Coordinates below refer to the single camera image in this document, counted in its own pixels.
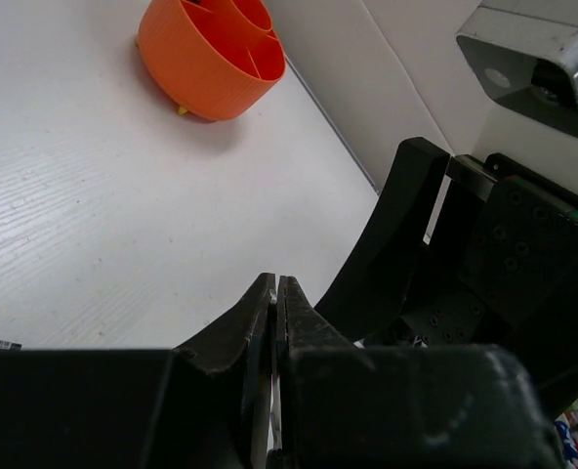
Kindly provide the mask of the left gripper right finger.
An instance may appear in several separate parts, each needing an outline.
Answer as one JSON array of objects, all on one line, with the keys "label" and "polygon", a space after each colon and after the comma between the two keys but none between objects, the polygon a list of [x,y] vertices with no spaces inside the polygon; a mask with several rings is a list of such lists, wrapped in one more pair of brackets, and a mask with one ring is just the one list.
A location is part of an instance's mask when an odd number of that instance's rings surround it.
[{"label": "left gripper right finger", "polygon": [[284,466],[365,466],[364,354],[311,306],[294,277],[279,282],[274,347]]}]

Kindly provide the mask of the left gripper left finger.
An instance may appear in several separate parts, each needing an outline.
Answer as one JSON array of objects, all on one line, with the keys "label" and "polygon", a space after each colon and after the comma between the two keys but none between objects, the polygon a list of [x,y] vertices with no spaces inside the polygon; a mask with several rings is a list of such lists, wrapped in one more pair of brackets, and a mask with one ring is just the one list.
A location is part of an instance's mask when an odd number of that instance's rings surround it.
[{"label": "left gripper left finger", "polygon": [[187,468],[264,468],[271,404],[275,275],[178,347],[175,442]]}]

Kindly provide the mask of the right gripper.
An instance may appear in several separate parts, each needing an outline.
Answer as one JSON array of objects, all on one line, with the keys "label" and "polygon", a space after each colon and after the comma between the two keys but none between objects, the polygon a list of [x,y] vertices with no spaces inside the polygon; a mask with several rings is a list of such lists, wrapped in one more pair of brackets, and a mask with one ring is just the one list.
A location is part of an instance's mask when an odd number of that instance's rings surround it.
[{"label": "right gripper", "polygon": [[315,310],[370,345],[501,346],[560,414],[578,399],[578,196],[501,154],[456,156],[422,250],[449,159],[422,137],[399,144]]}]

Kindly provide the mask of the white pen red cap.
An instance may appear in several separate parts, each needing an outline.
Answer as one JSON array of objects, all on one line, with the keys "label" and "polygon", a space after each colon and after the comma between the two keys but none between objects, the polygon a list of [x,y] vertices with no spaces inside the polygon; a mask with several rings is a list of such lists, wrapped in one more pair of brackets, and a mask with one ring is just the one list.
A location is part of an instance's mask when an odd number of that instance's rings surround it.
[{"label": "white pen red cap", "polygon": [[271,406],[269,417],[272,448],[279,452],[283,449],[282,376],[285,374],[287,355],[285,294],[281,285],[272,297],[270,307]]}]

